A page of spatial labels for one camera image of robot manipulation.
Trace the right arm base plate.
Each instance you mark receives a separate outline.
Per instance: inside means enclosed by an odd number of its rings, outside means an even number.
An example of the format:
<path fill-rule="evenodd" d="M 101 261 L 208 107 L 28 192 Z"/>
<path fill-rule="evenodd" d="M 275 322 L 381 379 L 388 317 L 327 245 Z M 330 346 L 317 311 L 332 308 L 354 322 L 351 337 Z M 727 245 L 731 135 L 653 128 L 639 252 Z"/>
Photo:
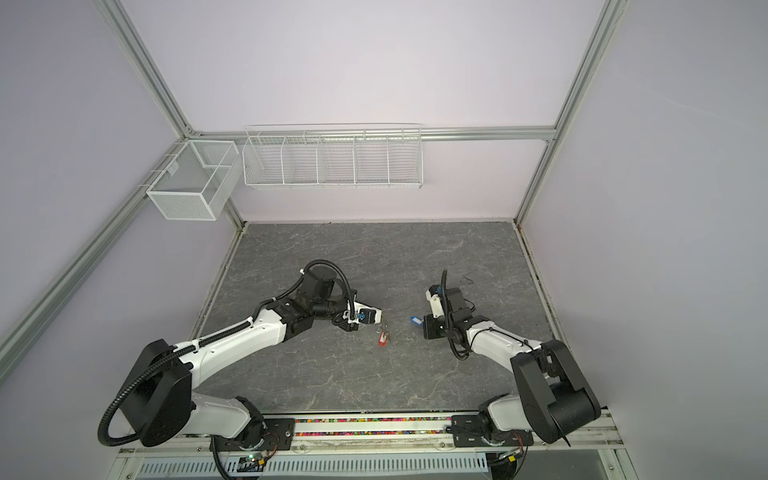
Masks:
<path fill-rule="evenodd" d="M 528 447 L 532 427 L 518 396 L 499 395 L 482 403 L 473 414 L 453 415 L 445 432 L 456 447 Z"/>

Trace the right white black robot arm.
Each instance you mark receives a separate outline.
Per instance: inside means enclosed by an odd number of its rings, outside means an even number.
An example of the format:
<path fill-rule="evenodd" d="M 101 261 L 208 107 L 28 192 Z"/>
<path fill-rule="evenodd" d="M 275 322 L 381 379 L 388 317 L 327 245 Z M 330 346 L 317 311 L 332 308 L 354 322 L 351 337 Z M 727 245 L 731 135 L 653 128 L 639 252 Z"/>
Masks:
<path fill-rule="evenodd" d="M 431 308 L 423 319 L 425 338 L 445 338 L 459 361 L 485 357 L 511 372 L 515 381 L 514 394 L 478 407 L 478 426 L 469 435 L 495 445 L 528 431 L 551 444 L 601 417 L 601 403 L 564 342 L 528 339 L 477 315 L 461 289 L 448 286 L 447 270 L 425 295 Z"/>

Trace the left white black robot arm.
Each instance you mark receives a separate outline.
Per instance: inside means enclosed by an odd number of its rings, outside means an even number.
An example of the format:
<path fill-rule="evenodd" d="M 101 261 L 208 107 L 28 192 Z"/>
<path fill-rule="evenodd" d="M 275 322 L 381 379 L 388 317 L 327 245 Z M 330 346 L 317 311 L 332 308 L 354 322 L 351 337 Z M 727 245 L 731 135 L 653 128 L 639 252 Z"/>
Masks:
<path fill-rule="evenodd" d="M 259 448 L 267 424 L 251 401 L 196 390 L 219 371 L 287 342 L 317 320 L 354 332 L 381 323 L 382 312 L 358 300 L 335 263 L 312 260 L 292 286 L 261 301 L 246 319 L 189 341 L 146 345 L 98 423 L 99 443 L 154 447 L 179 435 L 206 435 L 242 450 Z"/>

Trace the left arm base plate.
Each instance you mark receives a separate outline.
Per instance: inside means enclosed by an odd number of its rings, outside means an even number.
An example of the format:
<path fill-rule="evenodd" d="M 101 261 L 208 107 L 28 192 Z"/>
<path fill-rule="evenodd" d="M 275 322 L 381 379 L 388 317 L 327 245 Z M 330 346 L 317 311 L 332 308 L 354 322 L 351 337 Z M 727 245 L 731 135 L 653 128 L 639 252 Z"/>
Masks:
<path fill-rule="evenodd" d="M 296 419 L 292 417 L 267 418 L 253 422 L 234 438 L 214 436 L 219 452 L 284 451 L 291 448 Z"/>

